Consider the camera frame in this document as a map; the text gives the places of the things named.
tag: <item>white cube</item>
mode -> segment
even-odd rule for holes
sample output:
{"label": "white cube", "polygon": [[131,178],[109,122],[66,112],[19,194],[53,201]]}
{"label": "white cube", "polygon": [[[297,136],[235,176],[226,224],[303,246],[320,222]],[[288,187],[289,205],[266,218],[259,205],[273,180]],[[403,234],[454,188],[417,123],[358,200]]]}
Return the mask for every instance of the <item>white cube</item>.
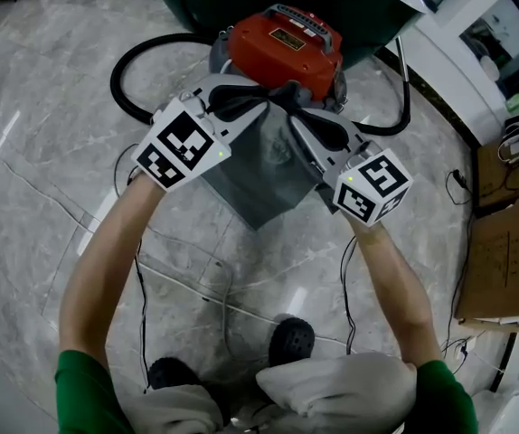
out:
{"label": "white cube", "polygon": [[131,156],[166,191],[179,188],[231,156],[230,147],[213,135],[213,125],[195,112],[179,99],[172,99],[154,117],[151,130]]}
{"label": "white cube", "polygon": [[411,185],[404,165],[385,149],[340,174],[334,204],[370,227],[401,203]]}

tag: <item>dark green container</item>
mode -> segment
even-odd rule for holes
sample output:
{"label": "dark green container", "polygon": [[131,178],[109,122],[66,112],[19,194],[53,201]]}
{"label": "dark green container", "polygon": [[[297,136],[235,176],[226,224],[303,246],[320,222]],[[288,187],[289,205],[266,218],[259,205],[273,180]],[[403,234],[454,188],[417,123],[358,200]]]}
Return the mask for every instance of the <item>dark green container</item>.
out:
{"label": "dark green container", "polygon": [[212,37],[274,4],[314,13],[342,34],[344,68],[392,40],[417,14],[400,0],[164,0],[190,31]]}

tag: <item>vacuum hose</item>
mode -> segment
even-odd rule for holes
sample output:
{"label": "vacuum hose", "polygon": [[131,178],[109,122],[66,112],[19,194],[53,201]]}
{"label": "vacuum hose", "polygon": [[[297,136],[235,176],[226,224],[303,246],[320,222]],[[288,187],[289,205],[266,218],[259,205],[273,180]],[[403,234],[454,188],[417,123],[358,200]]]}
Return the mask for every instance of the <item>vacuum hose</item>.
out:
{"label": "vacuum hose", "polygon": [[133,104],[131,100],[127,98],[125,93],[123,93],[123,88],[121,86],[123,74],[125,73],[127,66],[142,52],[146,52],[147,50],[151,50],[157,46],[179,42],[200,43],[202,45],[210,46],[213,45],[212,38],[206,37],[204,35],[198,35],[196,33],[171,33],[169,35],[162,35],[160,37],[156,37],[155,39],[146,40],[136,47],[133,47],[117,62],[113,72],[111,73],[110,87],[113,99],[129,116],[137,119],[139,122],[147,124],[148,126],[151,125],[151,117],[153,116],[153,113],[145,111],[139,106]]}
{"label": "vacuum hose", "polygon": [[[133,47],[117,62],[113,72],[111,73],[110,87],[113,99],[115,99],[121,109],[123,109],[129,116],[137,119],[139,122],[147,124],[148,126],[151,125],[151,117],[153,116],[153,113],[145,111],[139,106],[133,104],[131,100],[125,95],[121,85],[123,74],[125,73],[127,66],[139,54],[146,52],[147,50],[151,50],[157,46],[179,42],[192,42],[211,46],[213,45],[214,40],[211,37],[199,35],[197,33],[171,33],[169,35],[162,35],[160,37],[156,37],[155,39],[144,41]],[[384,137],[397,135],[401,133],[410,122],[410,85],[408,69],[406,66],[406,61],[404,60],[404,51],[402,49],[400,37],[396,38],[396,46],[398,48],[398,55],[401,63],[402,88],[404,94],[401,120],[392,127],[369,126],[367,124],[361,124],[359,122],[353,121],[354,125],[357,126],[358,129],[364,134]]]}

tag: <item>gray handle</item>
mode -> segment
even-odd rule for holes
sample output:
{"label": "gray handle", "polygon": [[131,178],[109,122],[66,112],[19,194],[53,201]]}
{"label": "gray handle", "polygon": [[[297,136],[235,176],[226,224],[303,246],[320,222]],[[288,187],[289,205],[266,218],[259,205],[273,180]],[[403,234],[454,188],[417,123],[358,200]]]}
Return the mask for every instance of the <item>gray handle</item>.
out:
{"label": "gray handle", "polygon": [[296,11],[289,6],[285,6],[282,4],[272,5],[268,8],[263,14],[266,17],[271,17],[274,13],[283,14],[290,19],[293,19],[297,23],[303,24],[307,29],[319,35],[320,38],[324,41],[324,53],[329,54],[334,51],[334,46],[332,45],[332,34],[323,26],[318,24],[311,18],[308,18],[306,15],[301,14],[299,11]]}

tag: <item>person's left arm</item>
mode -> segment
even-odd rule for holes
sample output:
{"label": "person's left arm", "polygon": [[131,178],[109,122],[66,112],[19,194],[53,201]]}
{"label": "person's left arm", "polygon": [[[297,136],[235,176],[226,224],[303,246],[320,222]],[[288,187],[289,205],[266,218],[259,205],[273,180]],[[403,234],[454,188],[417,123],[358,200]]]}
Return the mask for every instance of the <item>person's left arm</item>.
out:
{"label": "person's left arm", "polygon": [[139,176],[109,211],[80,257],[61,302],[60,348],[109,368],[105,343],[137,247],[165,191]]}

